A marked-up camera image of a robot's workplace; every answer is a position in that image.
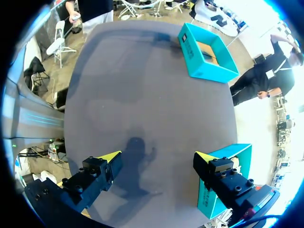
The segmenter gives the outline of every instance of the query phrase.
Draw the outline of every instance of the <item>white folding chair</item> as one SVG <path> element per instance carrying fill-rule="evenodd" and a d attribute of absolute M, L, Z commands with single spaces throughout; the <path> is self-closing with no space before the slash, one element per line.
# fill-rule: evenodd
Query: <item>white folding chair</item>
<path fill-rule="evenodd" d="M 57 22 L 56 31 L 55 31 L 55 41 L 47 49 L 47 54 L 49 56 L 54 54 L 55 62 L 56 62 L 56 59 L 58 59 L 60 61 L 60 68 L 62 68 L 62 53 L 76 52 L 76 50 L 65 46 L 64 27 L 65 27 L 64 20 Z"/>
<path fill-rule="evenodd" d="M 125 0 L 121 0 L 123 5 L 125 6 L 125 8 L 120 12 L 118 18 L 121 18 L 123 14 L 125 14 L 126 12 L 130 12 L 131 13 L 131 16 L 134 17 L 134 18 L 138 18 L 139 17 L 139 14 L 137 13 L 137 11 L 135 9 L 145 9 L 145 8 L 151 8 L 151 7 L 154 7 L 156 4 L 159 4 L 158 5 L 158 9 L 157 9 L 157 12 L 155 13 L 155 15 L 159 15 L 159 10 L 160 10 L 160 6 L 161 6 L 161 2 L 163 2 L 163 0 L 157 0 L 155 2 L 152 2 L 151 4 L 149 5 L 136 5 L 136 4 L 132 4 L 132 3 L 129 3 Z"/>
<path fill-rule="evenodd" d="M 190 0 L 185 0 L 185 1 L 181 2 L 181 3 L 176 4 L 176 5 L 173 6 L 173 7 L 167 6 L 165 9 L 166 9 L 166 10 L 172 10 L 172 9 L 174 9 L 174 8 L 177 8 L 177 9 L 182 13 L 182 11 L 181 11 L 181 6 L 182 6 L 184 3 L 187 3 L 188 1 L 190 1 Z"/>

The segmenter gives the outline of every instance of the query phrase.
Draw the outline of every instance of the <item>gray table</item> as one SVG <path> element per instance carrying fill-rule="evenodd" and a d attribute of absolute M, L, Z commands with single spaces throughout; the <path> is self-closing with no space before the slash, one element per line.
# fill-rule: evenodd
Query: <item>gray table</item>
<path fill-rule="evenodd" d="M 98 26 L 77 60 L 66 101 L 72 174 L 88 156 L 122 150 L 123 169 L 89 209 L 114 227 L 203 225 L 196 150 L 237 142 L 227 84 L 188 76 L 181 26 L 121 21 Z"/>

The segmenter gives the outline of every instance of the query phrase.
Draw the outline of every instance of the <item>shoe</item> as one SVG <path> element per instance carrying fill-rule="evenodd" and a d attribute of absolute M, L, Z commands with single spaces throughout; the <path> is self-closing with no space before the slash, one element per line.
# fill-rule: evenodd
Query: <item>shoe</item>
<path fill-rule="evenodd" d="M 238 27 L 219 7 L 198 0 L 190 12 L 195 20 L 206 23 L 230 37 L 238 35 Z"/>

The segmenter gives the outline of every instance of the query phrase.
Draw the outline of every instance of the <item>black chair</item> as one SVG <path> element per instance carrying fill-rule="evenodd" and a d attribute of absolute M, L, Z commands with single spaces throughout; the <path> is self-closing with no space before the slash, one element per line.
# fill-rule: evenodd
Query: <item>black chair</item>
<path fill-rule="evenodd" d="M 24 77 L 26 78 L 26 84 L 28 88 L 33 92 L 37 93 L 40 86 L 44 86 L 45 90 L 40 92 L 47 92 L 48 88 L 45 85 L 43 79 L 49 79 L 49 75 L 45 73 L 45 68 L 37 57 L 34 57 L 31 61 L 29 68 L 24 71 Z"/>

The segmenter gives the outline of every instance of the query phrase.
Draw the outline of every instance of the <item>teal cardboard box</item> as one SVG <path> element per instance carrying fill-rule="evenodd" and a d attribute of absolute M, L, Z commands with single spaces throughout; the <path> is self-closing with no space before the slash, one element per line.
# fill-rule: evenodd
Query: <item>teal cardboard box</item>
<path fill-rule="evenodd" d="M 178 39 L 191 77 L 227 83 L 239 75 L 233 58 L 218 35 L 196 25 L 185 23 Z M 206 55 L 202 53 L 197 42 L 211 47 L 218 64 L 207 61 Z"/>
<path fill-rule="evenodd" d="M 209 153 L 208 155 L 222 158 L 233 158 L 237 156 L 239 165 L 241 166 L 240 172 L 243 177 L 248 178 L 250 162 L 251 162 L 251 144 L 232 144 L 228 147 Z M 217 217 L 223 213 L 227 208 L 218 198 L 214 191 L 208 191 L 204 182 L 199 180 L 199 198 L 198 209 L 209 219 Z"/>

